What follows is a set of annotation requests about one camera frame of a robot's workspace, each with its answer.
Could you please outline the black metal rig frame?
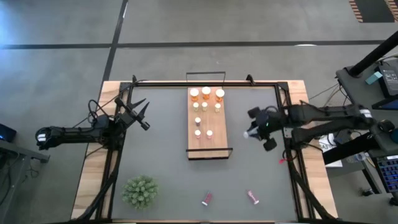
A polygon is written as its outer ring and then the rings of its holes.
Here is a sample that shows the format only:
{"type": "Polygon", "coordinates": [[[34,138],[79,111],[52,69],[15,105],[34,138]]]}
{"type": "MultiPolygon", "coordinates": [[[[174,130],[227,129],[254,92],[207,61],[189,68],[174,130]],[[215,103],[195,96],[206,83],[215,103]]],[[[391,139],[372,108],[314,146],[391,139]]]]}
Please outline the black metal rig frame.
{"type": "MultiPolygon", "coordinates": [[[[132,94],[132,90],[127,86],[131,81],[105,81],[102,85],[99,104],[105,112],[117,112],[114,97],[120,93],[124,101],[132,94]]],[[[281,97],[284,105],[288,102],[298,103],[301,100],[307,101],[308,96],[303,80],[256,80],[255,88],[273,87],[277,95],[281,97]]],[[[295,160],[296,169],[300,175],[306,178],[308,187],[316,196],[317,200],[323,205],[325,210],[334,217],[338,216],[335,200],[330,187],[330,181],[326,172],[321,151],[316,149],[319,143],[315,140],[311,145],[304,148],[295,160]]],[[[108,151],[99,149],[97,144],[90,143],[86,151],[86,158],[83,161],[83,168],[78,184],[78,190],[72,209],[71,219],[74,220],[81,216],[94,201],[106,180],[111,176],[112,171],[116,170],[118,162],[121,160],[123,151],[108,151]]]]}

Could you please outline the artificial green potted plant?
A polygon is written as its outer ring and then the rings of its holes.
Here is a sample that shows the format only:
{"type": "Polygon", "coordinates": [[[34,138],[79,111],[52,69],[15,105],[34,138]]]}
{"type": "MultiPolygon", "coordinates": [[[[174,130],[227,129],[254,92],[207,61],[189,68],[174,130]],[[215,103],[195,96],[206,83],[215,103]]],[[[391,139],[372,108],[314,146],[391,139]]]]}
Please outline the artificial green potted plant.
{"type": "Polygon", "coordinates": [[[159,186],[155,179],[146,175],[128,179],[123,185],[122,201],[136,210],[149,208],[158,195],[159,186]]]}

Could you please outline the backlit keyboard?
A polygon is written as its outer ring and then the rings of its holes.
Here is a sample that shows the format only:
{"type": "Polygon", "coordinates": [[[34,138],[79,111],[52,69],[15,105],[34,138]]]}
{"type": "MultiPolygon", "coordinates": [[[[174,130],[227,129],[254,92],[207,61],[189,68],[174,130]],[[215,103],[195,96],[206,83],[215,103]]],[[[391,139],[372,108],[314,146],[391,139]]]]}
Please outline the backlit keyboard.
{"type": "Polygon", "coordinates": [[[398,155],[372,158],[387,193],[398,192],[398,155]]]}

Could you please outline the hazard striped floor mat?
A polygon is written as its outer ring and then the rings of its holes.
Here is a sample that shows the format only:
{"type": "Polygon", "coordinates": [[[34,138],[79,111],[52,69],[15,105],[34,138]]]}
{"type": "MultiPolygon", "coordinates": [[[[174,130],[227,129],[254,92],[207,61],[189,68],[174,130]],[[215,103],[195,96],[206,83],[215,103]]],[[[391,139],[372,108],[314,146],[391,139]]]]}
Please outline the hazard striped floor mat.
{"type": "Polygon", "coordinates": [[[360,23],[398,22],[398,0],[348,0],[360,23]]]}

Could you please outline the black computer mouse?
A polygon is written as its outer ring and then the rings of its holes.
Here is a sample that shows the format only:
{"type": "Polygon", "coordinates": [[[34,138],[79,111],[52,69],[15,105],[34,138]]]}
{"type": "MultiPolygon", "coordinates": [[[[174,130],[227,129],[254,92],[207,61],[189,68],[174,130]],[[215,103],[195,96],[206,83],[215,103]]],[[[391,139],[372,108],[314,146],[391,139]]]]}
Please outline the black computer mouse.
{"type": "Polygon", "coordinates": [[[377,126],[384,133],[391,133],[396,128],[395,125],[388,119],[379,121],[377,126]]]}

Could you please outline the dark tablet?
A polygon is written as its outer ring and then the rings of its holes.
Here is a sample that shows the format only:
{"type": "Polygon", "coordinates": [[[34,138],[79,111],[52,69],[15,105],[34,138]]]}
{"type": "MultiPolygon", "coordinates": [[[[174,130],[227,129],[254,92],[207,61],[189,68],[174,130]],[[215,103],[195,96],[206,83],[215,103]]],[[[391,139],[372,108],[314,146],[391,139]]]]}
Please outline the dark tablet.
{"type": "Polygon", "coordinates": [[[374,110],[398,110],[398,95],[395,97],[386,98],[380,102],[372,105],[374,110]]]}

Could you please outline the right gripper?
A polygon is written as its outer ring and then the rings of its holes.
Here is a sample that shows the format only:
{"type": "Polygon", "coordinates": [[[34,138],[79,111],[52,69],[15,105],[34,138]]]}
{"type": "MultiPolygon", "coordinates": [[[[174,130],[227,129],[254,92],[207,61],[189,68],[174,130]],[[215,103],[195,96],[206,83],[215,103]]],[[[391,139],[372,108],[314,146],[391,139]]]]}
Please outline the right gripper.
{"type": "Polygon", "coordinates": [[[267,152],[273,150],[277,143],[274,138],[270,138],[270,134],[283,129],[287,125],[288,116],[286,113],[279,111],[275,106],[268,106],[264,109],[257,106],[248,110],[248,116],[255,119],[255,137],[258,140],[266,140],[263,147],[267,152]]]}

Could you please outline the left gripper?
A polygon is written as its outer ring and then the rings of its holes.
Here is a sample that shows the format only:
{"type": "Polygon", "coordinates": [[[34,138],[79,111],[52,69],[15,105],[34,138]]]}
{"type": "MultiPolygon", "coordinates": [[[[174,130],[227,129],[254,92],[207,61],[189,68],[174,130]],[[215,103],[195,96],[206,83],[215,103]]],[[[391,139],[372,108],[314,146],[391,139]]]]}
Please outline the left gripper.
{"type": "Polygon", "coordinates": [[[116,103],[116,105],[124,108],[124,112],[119,113],[116,116],[116,121],[118,123],[122,123],[125,128],[130,127],[133,123],[135,123],[137,121],[141,125],[141,128],[144,129],[145,131],[147,131],[150,128],[150,124],[147,123],[146,121],[144,121],[144,118],[145,118],[145,112],[149,105],[149,102],[146,103],[146,105],[143,107],[143,109],[140,110],[140,112],[137,113],[134,110],[137,106],[139,106],[145,100],[146,99],[144,98],[136,103],[128,103],[125,105],[124,102],[122,101],[122,99],[116,98],[114,101],[116,103]]]}

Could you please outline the grey table mat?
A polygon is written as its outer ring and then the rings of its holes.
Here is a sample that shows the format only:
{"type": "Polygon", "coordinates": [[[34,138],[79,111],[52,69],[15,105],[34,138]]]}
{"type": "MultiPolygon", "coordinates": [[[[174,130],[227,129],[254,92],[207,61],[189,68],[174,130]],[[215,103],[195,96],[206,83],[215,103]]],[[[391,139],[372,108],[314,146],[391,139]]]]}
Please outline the grey table mat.
{"type": "Polygon", "coordinates": [[[267,152],[262,142],[243,133],[254,107],[276,106],[273,88],[228,88],[224,98],[228,146],[223,160],[191,161],[187,158],[187,90],[136,88],[132,100],[146,99],[145,131],[133,124],[126,133],[113,200],[112,217],[132,220],[292,221],[296,218],[289,168],[279,164],[284,151],[281,132],[272,137],[277,146],[267,152]],[[136,210],[122,201],[128,179],[146,175],[155,179],[158,195],[149,208],[136,210]],[[254,205],[251,190],[259,200],[254,205]],[[201,204],[207,191],[208,206],[201,204]]]}

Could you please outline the dark device with blue light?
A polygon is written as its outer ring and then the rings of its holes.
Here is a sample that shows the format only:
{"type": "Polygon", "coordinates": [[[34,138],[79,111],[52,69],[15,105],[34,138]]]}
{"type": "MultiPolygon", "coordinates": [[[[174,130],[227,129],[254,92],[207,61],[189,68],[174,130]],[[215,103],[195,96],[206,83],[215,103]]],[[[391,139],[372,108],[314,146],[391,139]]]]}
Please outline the dark device with blue light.
{"type": "Polygon", "coordinates": [[[5,126],[3,124],[0,124],[0,140],[6,141],[6,142],[13,142],[15,137],[16,137],[17,131],[5,126]]]}

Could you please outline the small teal box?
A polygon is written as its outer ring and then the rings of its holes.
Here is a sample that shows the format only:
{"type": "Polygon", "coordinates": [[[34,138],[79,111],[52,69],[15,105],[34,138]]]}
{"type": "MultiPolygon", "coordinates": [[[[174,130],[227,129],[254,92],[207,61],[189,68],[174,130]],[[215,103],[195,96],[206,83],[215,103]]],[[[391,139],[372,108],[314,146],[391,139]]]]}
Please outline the small teal box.
{"type": "Polygon", "coordinates": [[[380,72],[374,72],[371,76],[369,76],[365,82],[368,85],[372,85],[373,83],[375,83],[376,81],[378,81],[380,78],[382,77],[382,74],[380,72]]]}

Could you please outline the clear plastic bottle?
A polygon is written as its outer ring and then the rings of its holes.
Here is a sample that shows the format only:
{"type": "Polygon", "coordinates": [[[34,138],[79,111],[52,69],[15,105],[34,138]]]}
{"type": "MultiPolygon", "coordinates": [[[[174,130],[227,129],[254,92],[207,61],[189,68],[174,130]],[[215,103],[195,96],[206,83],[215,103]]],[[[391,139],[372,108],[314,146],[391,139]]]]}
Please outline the clear plastic bottle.
{"type": "Polygon", "coordinates": [[[366,158],[367,158],[366,153],[360,152],[355,155],[347,157],[346,161],[350,164],[354,164],[357,162],[362,162],[362,161],[366,160],[366,158]]]}

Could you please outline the black metal stand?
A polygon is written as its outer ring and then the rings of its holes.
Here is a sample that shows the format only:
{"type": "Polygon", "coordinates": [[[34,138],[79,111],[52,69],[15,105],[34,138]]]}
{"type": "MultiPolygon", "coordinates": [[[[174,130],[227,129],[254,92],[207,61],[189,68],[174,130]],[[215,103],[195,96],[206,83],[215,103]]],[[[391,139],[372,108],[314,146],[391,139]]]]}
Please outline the black metal stand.
{"type": "Polygon", "coordinates": [[[50,156],[0,140],[0,224],[6,224],[16,194],[32,159],[47,163],[50,156]]]}

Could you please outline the black power adapter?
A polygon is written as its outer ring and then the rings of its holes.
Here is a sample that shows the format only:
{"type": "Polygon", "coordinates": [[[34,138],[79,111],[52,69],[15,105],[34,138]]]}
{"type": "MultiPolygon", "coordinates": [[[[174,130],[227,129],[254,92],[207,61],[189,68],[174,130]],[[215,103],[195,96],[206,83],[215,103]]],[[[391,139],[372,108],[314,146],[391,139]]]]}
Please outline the black power adapter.
{"type": "Polygon", "coordinates": [[[376,71],[382,77],[379,78],[382,93],[385,98],[398,95],[398,71],[395,67],[389,65],[387,62],[380,62],[376,71]]]}

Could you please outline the grey side desk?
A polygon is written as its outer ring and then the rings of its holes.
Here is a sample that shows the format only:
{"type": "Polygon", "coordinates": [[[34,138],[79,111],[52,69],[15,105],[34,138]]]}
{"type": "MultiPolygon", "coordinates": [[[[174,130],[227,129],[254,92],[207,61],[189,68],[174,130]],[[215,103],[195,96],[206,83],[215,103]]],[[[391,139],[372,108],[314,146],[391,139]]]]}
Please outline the grey side desk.
{"type": "MultiPolygon", "coordinates": [[[[377,121],[387,119],[398,128],[398,110],[372,109],[373,104],[385,99],[378,82],[371,85],[366,83],[366,79],[376,71],[378,65],[378,63],[375,63],[365,69],[359,78],[350,76],[345,69],[338,70],[336,76],[353,103],[368,108],[372,117],[377,121]]],[[[382,132],[376,124],[369,129],[369,132],[379,145],[378,151],[375,150],[370,153],[373,157],[398,155],[398,143],[395,143],[388,133],[382,132]]]]}

